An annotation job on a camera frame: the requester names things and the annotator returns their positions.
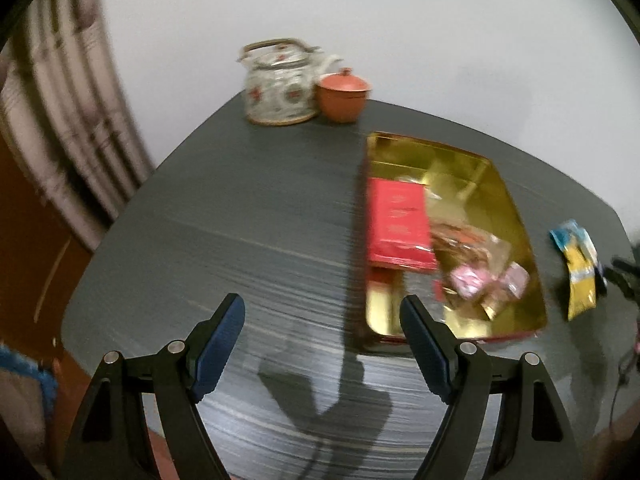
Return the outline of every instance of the teapot spout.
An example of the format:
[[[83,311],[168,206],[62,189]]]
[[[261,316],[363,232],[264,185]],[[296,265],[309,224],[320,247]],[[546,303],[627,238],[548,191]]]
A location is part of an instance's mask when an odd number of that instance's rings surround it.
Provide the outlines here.
[[[329,70],[329,67],[335,63],[336,61],[342,61],[342,58],[337,54],[331,54],[330,56],[324,56],[324,58],[320,61],[318,66],[316,67],[316,79],[320,76],[326,74]]]

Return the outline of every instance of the pink candy wrapper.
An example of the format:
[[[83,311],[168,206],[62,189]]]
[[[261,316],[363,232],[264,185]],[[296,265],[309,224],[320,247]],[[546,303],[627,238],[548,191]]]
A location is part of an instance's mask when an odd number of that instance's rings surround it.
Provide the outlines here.
[[[507,270],[504,271],[498,283],[500,288],[508,291],[516,300],[519,300],[529,283],[529,273],[516,262],[512,262]]]
[[[475,269],[467,264],[457,266],[450,274],[453,286],[461,298],[469,300],[478,295],[494,278],[488,269]]]

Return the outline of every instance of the blue gripper pad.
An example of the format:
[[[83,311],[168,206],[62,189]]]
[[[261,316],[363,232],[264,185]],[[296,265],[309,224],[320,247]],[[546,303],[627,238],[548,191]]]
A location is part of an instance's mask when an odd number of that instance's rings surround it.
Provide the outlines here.
[[[458,340],[451,330],[433,320],[417,296],[400,304],[400,325],[431,393],[450,404],[458,373]]]
[[[227,294],[211,319],[198,323],[189,334],[186,365],[195,402],[216,389],[243,325],[244,301]]]

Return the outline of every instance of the wooden cabinet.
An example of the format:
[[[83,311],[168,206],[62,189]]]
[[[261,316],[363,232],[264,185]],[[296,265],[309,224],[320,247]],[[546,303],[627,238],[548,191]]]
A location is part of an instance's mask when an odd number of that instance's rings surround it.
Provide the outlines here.
[[[60,357],[65,307],[90,259],[0,137],[0,340],[36,360]]]

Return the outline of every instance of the cable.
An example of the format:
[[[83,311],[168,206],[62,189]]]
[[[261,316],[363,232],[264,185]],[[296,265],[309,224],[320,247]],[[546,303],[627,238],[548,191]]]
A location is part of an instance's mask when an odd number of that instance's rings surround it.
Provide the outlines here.
[[[609,412],[609,431],[613,434],[613,410],[616,406],[616,399],[620,393],[622,386],[629,384],[629,374],[631,368],[638,364],[638,354],[636,348],[633,346],[625,352],[618,362],[618,384],[616,385],[616,391],[613,394],[613,400],[611,401],[611,411]]]

